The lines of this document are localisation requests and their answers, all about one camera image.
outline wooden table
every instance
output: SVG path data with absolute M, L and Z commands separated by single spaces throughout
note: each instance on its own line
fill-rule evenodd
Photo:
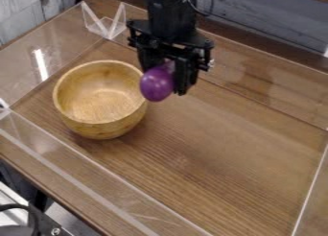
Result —
M 117 6 L 115 0 L 88 4 L 107 15 Z M 71 10 L 67 22 L 76 15 Z M 68 47 L 75 35 L 67 30 L 61 37 Z M 19 130 L 28 147 L 0 134 L 1 158 L 104 235 L 291 235 L 327 145 L 327 108 L 312 111 L 317 102 L 328 104 L 327 76 L 224 36 L 212 38 L 216 69 L 187 96 L 151 104 L 141 124 L 115 140 L 71 133 L 51 101 L 60 75 L 77 64 L 119 59 L 139 66 L 136 53 L 107 40 L 12 106 L 43 130 Z M 37 135 L 44 130 L 55 141 Z M 116 175 L 147 194 L 120 193 L 125 181 Z M 163 214 L 163 204 L 203 229 L 181 231 L 180 216 L 175 221 L 167 208 Z M 304 235 L 328 233 L 324 204 Z

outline purple ball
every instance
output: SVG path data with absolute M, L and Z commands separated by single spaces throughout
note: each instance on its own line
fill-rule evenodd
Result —
M 173 92 L 173 78 L 163 67 L 151 68 L 141 77 L 140 90 L 152 102 L 163 101 Z

